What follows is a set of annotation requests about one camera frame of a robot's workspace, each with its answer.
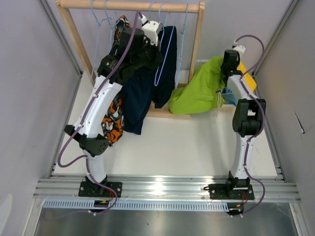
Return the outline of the yellow shorts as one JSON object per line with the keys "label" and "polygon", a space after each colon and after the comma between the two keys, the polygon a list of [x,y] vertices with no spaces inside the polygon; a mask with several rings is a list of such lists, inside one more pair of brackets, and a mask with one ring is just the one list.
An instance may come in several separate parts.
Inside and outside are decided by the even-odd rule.
{"label": "yellow shorts", "polygon": [[[245,74],[246,68],[242,62],[240,62],[239,66],[238,66],[238,70],[240,70],[243,74]],[[250,90],[254,91],[257,87],[257,84],[256,84],[255,80],[253,79],[253,77],[249,73],[247,73],[244,75],[244,79],[245,79],[245,82],[247,83],[247,85],[249,86]]]}

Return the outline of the blue hanger of yellow shorts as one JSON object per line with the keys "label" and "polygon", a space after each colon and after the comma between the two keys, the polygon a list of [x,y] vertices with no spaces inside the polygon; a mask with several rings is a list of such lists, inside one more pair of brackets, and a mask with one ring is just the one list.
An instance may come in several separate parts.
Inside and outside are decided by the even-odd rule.
{"label": "blue hanger of yellow shorts", "polygon": [[103,19],[99,20],[95,14],[93,3],[94,3],[94,0],[90,0],[90,9],[91,9],[91,12],[95,18],[95,22],[97,24],[97,37],[96,37],[96,41],[95,41],[94,59],[93,59],[92,72],[91,72],[92,80],[93,80],[93,82],[95,82],[95,80],[96,80],[95,67],[96,67],[97,54],[98,54],[98,43],[99,43],[100,30],[101,30],[102,23],[104,21],[108,20],[108,18],[103,18]]}

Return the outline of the lime green shorts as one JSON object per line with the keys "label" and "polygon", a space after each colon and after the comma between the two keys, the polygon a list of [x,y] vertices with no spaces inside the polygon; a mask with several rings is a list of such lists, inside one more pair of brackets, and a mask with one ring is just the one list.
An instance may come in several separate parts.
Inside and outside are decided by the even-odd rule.
{"label": "lime green shorts", "polygon": [[223,57],[215,56],[196,68],[192,80],[183,88],[172,91],[168,101],[175,115],[198,114],[218,109],[223,105],[225,88],[221,65]]}

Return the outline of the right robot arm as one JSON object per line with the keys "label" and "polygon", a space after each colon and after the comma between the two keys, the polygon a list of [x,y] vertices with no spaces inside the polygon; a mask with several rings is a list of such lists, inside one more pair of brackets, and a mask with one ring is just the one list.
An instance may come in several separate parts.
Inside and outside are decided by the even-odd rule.
{"label": "right robot arm", "polygon": [[225,85],[236,97],[237,105],[232,119],[232,128],[236,133],[235,156],[224,191],[231,199],[253,200],[249,161],[255,139],[264,128],[266,101],[250,90],[243,73],[237,69],[239,64],[239,52],[225,50],[221,73]]}

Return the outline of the light blue shorts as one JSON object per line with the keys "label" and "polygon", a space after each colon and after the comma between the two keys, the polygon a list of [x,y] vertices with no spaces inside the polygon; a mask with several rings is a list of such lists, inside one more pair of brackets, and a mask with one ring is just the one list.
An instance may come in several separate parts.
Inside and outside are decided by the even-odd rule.
{"label": "light blue shorts", "polygon": [[225,104],[237,106],[238,99],[236,99],[231,89],[229,89],[228,87],[225,87],[221,91],[221,95],[224,99]]}

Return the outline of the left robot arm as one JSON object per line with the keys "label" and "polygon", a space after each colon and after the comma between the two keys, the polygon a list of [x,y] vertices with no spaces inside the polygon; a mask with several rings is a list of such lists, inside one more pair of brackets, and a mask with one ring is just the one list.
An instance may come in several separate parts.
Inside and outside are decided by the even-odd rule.
{"label": "left robot arm", "polygon": [[107,187],[107,174],[103,164],[109,140],[99,134],[99,127],[115,96],[139,68],[157,68],[162,62],[158,45],[158,29],[124,29],[110,53],[97,69],[97,78],[81,116],[64,131],[79,144],[86,158],[88,173],[83,190],[103,196]]}

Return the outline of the navy blue shorts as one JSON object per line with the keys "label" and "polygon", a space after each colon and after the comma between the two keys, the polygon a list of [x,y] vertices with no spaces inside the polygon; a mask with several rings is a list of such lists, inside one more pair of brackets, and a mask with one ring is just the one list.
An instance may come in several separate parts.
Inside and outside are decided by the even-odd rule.
{"label": "navy blue shorts", "polygon": [[153,102],[155,108],[162,108],[168,102],[172,91],[155,89],[149,79],[149,71],[138,69],[122,89],[124,131],[140,135],[144,118]]}

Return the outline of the blue hanger of navy shorts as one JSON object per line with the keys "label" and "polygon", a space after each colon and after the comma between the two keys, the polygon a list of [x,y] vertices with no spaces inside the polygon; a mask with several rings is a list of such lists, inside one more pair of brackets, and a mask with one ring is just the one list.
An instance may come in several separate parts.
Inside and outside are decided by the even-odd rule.
{"label": "blue hanger of navy shorts", "polygon": [[172,91],[177,66],[177,29],[175,25],[166,26],[169,15],[162,21],[162,29],[158,34],[158,51],[162,55],[162,62],[157,69],[149,71],[149,79],[155,89]]}

